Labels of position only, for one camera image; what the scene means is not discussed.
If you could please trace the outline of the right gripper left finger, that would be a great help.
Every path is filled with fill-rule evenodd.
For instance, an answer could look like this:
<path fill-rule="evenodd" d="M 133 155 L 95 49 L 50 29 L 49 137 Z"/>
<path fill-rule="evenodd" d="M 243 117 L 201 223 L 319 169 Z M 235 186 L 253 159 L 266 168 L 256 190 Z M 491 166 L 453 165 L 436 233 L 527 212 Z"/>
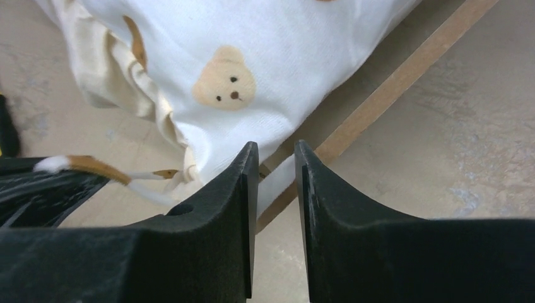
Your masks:
<path fill-rule="evenodd" d="M 123 227 L 1 228 L 2 302 L 245 302 L 258 147 L 164 215 Z"/>

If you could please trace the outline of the bear print white cushion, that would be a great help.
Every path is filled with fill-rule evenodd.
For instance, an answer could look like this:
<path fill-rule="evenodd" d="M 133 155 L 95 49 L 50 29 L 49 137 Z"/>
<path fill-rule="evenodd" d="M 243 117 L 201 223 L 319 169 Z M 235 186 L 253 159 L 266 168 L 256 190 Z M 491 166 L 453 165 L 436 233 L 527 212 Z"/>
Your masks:
<path fill-rule="evenodd" d="M 80 157 L 37 170 L 107 176 L 174 206 L 249 141 L 269 158 L 416 1 L 40 1 L 85 100 L 153 121 L 182 169 L 126 174 Z"/>

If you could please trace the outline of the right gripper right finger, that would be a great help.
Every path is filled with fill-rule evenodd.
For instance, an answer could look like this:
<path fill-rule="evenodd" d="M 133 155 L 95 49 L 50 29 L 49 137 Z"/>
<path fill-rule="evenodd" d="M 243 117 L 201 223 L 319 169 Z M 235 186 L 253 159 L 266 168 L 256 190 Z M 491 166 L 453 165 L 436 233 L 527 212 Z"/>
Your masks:
<path fill-rule="evenodd" d="M 389 208 L 304 141 L 295 171 L 311 302 L 533 302 L 534 220 Z"/>

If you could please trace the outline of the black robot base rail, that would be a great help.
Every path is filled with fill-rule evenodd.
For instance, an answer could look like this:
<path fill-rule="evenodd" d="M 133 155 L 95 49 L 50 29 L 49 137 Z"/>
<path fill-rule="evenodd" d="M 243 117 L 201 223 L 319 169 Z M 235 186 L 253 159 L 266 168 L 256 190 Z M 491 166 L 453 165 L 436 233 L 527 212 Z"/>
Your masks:
<path fill-rule="evenodd" d="M 109 180 L 62 171 L 34 172 L 41 158 L 1 158 L 1 228 L 58 227 Z"/>

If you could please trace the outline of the wooden pet bed frame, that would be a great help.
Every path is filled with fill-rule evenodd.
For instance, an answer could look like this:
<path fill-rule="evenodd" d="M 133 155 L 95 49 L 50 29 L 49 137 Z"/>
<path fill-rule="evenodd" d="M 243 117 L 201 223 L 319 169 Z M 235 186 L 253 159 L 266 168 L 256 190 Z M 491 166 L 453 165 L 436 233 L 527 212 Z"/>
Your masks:
<path fill-rule="evenodd" d="M 419 1 L 381 41 L 365 64 L 327 96 L 302 126 L 263 161 L 271 173 L 299 138 L 321 138 L 315 154 L 338 159 L 437 62 L 496 1 Z"/>

